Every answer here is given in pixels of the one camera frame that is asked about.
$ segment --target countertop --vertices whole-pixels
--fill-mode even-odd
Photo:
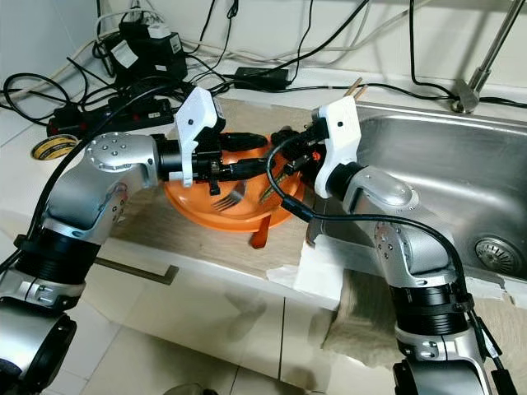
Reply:
[[[232,64],[222,66],[229,72]],[[379,76],[361,74],[365,80]],[[307,69],[298,78],[298,86],[320,83],[351,84],[356,72]],[[488,87],[489,95],[504,95],[520,100],[525,90]],[[289,124],[297,129],[310,121],[310,110],[342,97],[343,91],[298,91],[269,94],[231,90],[222,96],[227,128],[237,132],[269,134]],[[361,98],[366,102],[402,105],[421,109],[447,110],[444,103],[414,99],[393,92],[369,89]],[[481,104],[476,114],[501,119],[527,121],[527,110]],[[170,125],[140,133],[169,132]],[[34,125],[19,133],[0,149],[0,258],[10,253],[9,239],[24,233],[36,200],[54,163],[30,158],[30,149],[45,138],[45,130]],[[182,217],[165,199],[162,186],[135,195],[99,256],[156,274],[170,266],[187,267],[211,276],[238,281],[260,290],[307,301],[328,308],[323,300],[267,280],[270,268],[298,265],[306,223],[297,218],[270,230],[264,249],[248,245],[250,235],[229,234],[205,229]]]

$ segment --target power adapter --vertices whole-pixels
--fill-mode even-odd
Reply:
[[[268,68],[238,67],[234,73],[234,87],[239,89],[261,88],[263,90],[280,91],[289,85],[287,70],[278,69],[267,72]]]

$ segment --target stainless steel sink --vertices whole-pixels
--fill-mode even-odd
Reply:
[[[358,113],[359,162],[415,187],[450,224],[468,272],[527,280],[527,123],[370,104]],[[315,224],[310,237],[322,231],[367,244],[354,229]]]

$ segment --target wooden countertop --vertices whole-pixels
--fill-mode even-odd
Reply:
[[[284,125],[303,130],[310,121],[310,111],[305,109],[227,99],[220,103],[226,128],[237,132],[270,134]],[[171,206],[160,185],[130,199],[124,221],[114,227],[111,236],[265,278],[268,269],[299,263],[306,229],[305,222],[293,217],[271,229],[266,247],[256,250],[248,244],[250,234],[210,230],[183,217]]]

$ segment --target tape roll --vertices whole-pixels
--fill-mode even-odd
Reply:
[[[76,145],[78,140],[69,134],[59,134],[57,136],[48,137],[39,142],[31,150],[31,157],[37,160],[52,160],[65,156]]]

